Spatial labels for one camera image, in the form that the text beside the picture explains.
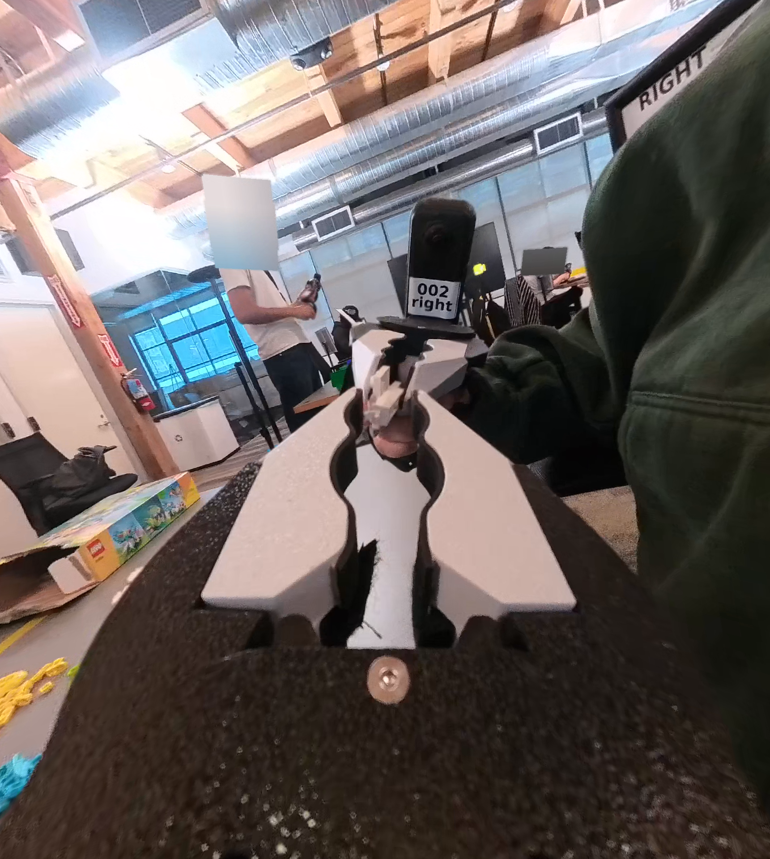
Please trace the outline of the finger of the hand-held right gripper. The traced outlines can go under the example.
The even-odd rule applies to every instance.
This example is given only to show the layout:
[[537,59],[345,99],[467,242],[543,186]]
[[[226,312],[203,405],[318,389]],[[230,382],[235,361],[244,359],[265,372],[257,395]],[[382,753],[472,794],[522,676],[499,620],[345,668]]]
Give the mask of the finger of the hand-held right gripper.
[[346,392],[357,387],[364,396],[381,396],[391,385],[391,371],[384,359],[391,344],[391,331],[380,324],[355,319],[343,308],[338,313],[338,319],[348,329],[350,361],[336,389]]
[[407,367],[406,397],[426,392],[442,398],[453,392],[465,379],[469,367],[484,363],[489,348],[479,338],[427,339],[418,357]]

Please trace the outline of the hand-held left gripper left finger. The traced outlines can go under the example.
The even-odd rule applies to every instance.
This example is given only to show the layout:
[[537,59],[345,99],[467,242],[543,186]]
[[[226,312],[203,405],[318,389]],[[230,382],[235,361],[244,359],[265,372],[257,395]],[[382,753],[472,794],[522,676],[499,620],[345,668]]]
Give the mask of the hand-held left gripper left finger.
[[301,616],[316,631],[358,627],[367,562],[345,492],[361,430],[351,388],[264,457],[201,592],[206,606]]

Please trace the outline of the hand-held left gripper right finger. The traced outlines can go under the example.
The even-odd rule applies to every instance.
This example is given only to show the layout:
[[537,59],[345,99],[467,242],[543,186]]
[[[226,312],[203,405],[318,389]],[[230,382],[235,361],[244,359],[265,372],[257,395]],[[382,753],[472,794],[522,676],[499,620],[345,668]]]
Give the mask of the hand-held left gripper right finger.
[[576,597],[514,465],[428,393],[412,403],[417,478],[429,494],[415,569],[417,625],[571,613]]

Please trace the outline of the white lego piece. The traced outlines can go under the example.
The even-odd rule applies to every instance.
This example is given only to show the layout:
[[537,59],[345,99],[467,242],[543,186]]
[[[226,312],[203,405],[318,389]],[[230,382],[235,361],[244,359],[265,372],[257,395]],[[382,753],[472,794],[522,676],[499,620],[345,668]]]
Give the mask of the white lego piece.
[[391,367],[380,366],[369,380],[364,405],[365,423],[372,432],[384,429],[397,415],[404,399],[404,386],[391,379]]

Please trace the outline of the person's right forearm green sleeve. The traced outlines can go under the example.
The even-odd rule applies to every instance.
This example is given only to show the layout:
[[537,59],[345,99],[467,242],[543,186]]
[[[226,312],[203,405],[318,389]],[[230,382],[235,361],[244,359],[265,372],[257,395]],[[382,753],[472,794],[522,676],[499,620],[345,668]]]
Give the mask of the person's right forearm green sleeve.
[[572,449],[617,451],[623,415],[596,304],[561,329],[514,328],[468,369],[454,414],[515,464]]

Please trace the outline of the colourful cardboard lego box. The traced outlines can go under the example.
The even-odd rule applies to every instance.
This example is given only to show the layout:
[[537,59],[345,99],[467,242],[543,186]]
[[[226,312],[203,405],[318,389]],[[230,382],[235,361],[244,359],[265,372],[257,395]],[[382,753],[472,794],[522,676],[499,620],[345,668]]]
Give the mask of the colourful cardboard lego box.
[[0,560],[0,625],[97,587],[200,499],[190,472],[128,489]]

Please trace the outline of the person's right hand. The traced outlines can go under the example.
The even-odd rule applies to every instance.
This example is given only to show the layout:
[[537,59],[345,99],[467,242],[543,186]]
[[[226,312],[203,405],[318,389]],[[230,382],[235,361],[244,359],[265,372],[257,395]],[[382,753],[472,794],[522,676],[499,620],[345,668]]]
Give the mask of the person's right hand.
[[381,457],[392,461],[417,456],[419,442],[413,415],[395,415],[387,425],[373,432],[372,444]]

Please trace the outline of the black monitor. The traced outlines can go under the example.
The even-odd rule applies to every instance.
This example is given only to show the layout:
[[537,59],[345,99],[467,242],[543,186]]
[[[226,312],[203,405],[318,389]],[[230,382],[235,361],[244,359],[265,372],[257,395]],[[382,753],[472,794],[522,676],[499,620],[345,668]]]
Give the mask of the black monitor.
[[471,298],[504,289],[505,271],[494,222],[476,227],[465,277],[465,293]]

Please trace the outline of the white bin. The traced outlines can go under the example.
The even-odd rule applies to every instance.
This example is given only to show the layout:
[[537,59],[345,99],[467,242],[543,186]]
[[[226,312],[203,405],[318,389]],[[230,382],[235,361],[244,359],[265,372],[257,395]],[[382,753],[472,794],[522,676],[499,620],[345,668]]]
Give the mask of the white bin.
[[218,396],[153,418],[180,472],[195,472],[223,462],[240,449]]

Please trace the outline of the black stand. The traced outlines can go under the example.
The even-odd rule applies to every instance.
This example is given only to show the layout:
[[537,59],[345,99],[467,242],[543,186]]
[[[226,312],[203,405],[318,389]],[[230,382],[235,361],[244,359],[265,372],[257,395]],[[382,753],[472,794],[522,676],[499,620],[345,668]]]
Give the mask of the black stand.
[[220,310],[223,312],[228,323],[230,337],[233,338],[240,360],[236,362],[235,371],[239,377],[240,383],[246,393],[250,403],[252,413],[260,427],[260,435],[263,437],[268,450],[272,450],[277,443],[283,441],[283,435],[277,426],[277,422],[272,415],[272,410],[265,398],[264,391],[261,387],[260,380],[257,377],[254,368],[251,364],[247,350],[242,344],[238,331],[235,328],[233,320],[230,318],[229,311],[218,295],[219,290],[217,282],[220,278],[218,268],[214,264],[208,264],[199,269],[196,269],[187,274],[187,279],[192,284],[208,283],[212,291],[218,297]]

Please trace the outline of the red fire extinguisher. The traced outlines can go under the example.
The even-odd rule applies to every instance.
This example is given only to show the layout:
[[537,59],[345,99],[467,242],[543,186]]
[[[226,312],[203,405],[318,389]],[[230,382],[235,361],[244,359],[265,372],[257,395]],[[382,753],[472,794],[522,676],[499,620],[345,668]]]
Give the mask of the red fire extinguisher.
[[135,378],[133,370],[121,375],[120,385],[125,395],[133,403],[139,413],[148,415],[151,412],[154,412],[156,408],[155,402],[149,391],[143,385],[143,382],[140,379]]

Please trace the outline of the black bag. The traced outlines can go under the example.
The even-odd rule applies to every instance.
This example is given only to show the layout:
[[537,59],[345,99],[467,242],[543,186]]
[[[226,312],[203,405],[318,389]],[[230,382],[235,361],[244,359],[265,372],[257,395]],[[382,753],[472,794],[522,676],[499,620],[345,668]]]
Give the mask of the black bag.
[[115,446],[79,447],[73,458],[65,460],[50,477],[44,497],[47,513],[73,515],[120,491],[117,473],[106,461]]

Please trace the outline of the operator in green hoodie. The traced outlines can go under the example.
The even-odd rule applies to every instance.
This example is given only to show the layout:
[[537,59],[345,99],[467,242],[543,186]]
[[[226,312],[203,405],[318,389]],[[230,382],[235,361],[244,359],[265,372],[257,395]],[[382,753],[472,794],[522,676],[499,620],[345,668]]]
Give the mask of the operator in green hoodie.
[[770,2],[617,152],[583,229],[638,570],[770,817]]

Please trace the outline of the black office chair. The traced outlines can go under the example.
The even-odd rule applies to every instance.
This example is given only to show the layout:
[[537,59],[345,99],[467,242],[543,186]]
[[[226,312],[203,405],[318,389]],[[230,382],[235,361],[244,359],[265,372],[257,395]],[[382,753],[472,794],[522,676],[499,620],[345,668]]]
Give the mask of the black office chair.
[[[67,459],[71,458],[66,458],[40,432],[0,446],[0,480],[14,494],[37,535],[52,531],[86,511],[73,515],[64,510],[61,515],[57,515],[45,510],[44,497],[49,479]],[[139,479],[134,473],[117,475],[120,491],[110,497],[133,488]]]

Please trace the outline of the white printed sign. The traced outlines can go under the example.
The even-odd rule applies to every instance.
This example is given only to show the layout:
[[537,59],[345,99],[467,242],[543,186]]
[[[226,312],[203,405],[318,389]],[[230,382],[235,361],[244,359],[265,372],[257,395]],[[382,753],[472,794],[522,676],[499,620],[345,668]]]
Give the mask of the white printed sign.
[[692,29],[630,80],[605,104],[613,154],[659,110],[710,65],[729,39],[730,29],[711,38]]

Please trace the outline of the white door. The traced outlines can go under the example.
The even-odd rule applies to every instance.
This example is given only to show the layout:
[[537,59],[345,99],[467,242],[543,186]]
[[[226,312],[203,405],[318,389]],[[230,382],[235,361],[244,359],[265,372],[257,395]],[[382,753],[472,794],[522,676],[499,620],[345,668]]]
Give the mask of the white door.
[[106,407],[46,305],[0,303],[0,428],[5,441],[41,433],[66,458],[79,447],[114,447],[111,467],[129,467]]

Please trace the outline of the white duct vent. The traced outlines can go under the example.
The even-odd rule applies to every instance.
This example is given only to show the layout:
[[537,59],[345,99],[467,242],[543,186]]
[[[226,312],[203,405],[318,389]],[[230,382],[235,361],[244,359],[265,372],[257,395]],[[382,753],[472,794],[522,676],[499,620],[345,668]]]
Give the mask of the white duct vent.
[[538,156],[546,155],[583,139],[581,113],[571,113],[533,130],[534,150]]
[[357,223],[349,205],[334,209],[311,220],[317,242],[325,242],[339,234],[352,231]]

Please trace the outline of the silver air duct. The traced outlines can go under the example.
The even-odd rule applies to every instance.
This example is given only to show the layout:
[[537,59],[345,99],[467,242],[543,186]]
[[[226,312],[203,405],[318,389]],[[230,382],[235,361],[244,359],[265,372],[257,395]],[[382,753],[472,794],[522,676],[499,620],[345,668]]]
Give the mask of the silver air duct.
[[68,60],[0,89],[0,132],[28,156],[46,155],[120,97],[90,60]]
[[[582,114],[582,119],[583,139],[573,145],[608,133],[604,111]],[[434,166],[444,165],[444,172],[436,177],[458,187],[541,157],[534,150],[533,130],[518,134],[510,144],[493,141],[483,145],[469,141],[475,132],[476,128],[461,121],[447,133],[427,134],[292,191],[275,202],[277,227],[295,228]]]

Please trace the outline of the wooden post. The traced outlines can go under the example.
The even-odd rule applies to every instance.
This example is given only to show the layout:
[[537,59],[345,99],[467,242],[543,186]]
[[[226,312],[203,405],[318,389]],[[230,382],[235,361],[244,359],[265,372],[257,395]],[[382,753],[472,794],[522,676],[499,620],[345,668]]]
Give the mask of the wooden post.
[[36,263],[57,306],[109,403],[117,432],[132,448],[148,480],[168,478],[179,467],[153,420],[139,412],[125,385],[126,368],[89,292],[71,263],[34,185],[9,172],[0,179],[0,204]]

